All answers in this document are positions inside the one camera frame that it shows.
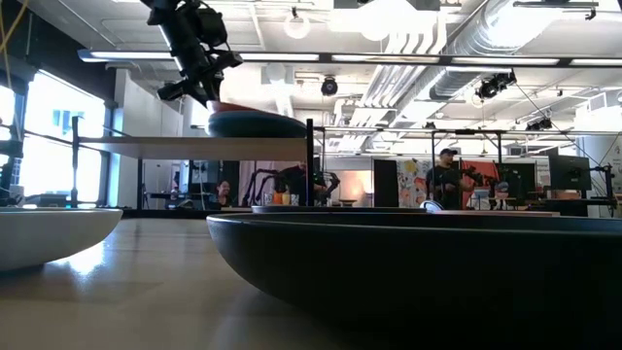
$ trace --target person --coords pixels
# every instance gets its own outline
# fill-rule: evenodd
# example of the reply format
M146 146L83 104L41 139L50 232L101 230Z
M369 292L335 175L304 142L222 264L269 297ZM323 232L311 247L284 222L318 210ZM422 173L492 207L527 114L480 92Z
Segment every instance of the person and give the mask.
M220 209L231 206L231 199L229 193L231 191L231 185L227 180L221 180L216 186L216 193L210 195L210 207L213 209Z
M285 179L285 183L290 189L290 194L298 195L298 205L306 205L307 163L302 161L296 166L284 169L283 171L281 171L280 174ZM321 193L327 190L327 186L323 177L315 177L313 190L315 191L315 193Z
M457 153L450 149L440 151L439 162L434 167L433 190L432 170L430 169L426 175L428 193L433 193L432 199L447 210L460 210L460 190L471 192L474 189L474 185L468 185L460 172L451 167Z

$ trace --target cap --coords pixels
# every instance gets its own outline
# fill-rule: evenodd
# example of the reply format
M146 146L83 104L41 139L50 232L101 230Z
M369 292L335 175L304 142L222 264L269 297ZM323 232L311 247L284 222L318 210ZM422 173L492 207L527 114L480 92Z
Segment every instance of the cap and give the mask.
M451 149L443 149L442 151L440 151L440 155L452 155L455 156L458 154L458 151L456 150L451 150Z

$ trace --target yellow cable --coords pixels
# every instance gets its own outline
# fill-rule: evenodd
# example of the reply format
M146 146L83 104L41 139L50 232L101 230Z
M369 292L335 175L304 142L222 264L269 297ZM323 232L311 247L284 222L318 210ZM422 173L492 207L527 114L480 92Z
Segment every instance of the yellow cable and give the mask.
M6 35L4 32L4 20L3 20L3 15L2 15L2 6L0 6L0 33L2 34L2 41L4 42L6 40ZM8 50L3 50L4 53L4 62L5 65L7 66L7 85L9 86L9 89L13 89L13 85L11 84L11 65L9 64L9 54L8 54Z
M23 17L23 14L26 12L26 8L28 6L29 1L30 0L24 0L23 4L21 4L21 9L19 10L19 13L17 14L16 20L14 20L13 24L11 24L11 28L9 28L9 31L7 32L7 37L3 39L2 44L0 44L0 53L7 47L9 40L11 40L11 37L13 36L13 32L16 31L19 21Z

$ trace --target white bowl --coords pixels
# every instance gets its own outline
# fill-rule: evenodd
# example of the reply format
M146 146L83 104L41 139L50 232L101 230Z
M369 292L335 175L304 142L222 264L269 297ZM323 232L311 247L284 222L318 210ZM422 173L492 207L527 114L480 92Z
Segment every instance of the white bowl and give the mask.
M121 210L0 208L0 271L66 258L101 242Z

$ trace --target man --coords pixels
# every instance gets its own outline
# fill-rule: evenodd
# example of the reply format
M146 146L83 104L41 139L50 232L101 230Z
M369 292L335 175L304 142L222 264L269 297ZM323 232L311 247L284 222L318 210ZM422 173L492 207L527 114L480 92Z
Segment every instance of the man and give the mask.
M460 190L471 192L474 185L467 185L458 170L452 169L454 156L458 152L444 149L440 151L439 162L434 167L434 189L432 190L432 170L426 175L428 194L433 193L433 200L437 201L444 209L460 210Z
M280 175L285 178L285 182L290 188L290 194L298 195L298 204L307 204L307 163L301 162L296 166L281 171ZM316 177L314 179L313 189L315 193L325 192L327 190L324 178Z

